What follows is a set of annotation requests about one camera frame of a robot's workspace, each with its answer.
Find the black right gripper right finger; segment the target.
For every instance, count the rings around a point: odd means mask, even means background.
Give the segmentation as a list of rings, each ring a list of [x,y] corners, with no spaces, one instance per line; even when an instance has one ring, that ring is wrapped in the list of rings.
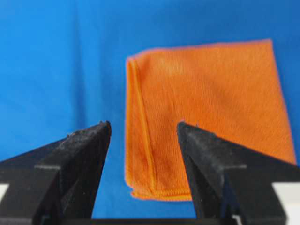
[[[180,122],[177,136],[196,216],[228,225],[297,225],[298,166]]]

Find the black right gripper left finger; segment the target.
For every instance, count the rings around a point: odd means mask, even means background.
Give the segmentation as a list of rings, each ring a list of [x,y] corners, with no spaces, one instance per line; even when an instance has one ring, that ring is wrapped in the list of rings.
[[[1,161],[1,224],[90,220],[111,135],[111,124],[102,121]]]

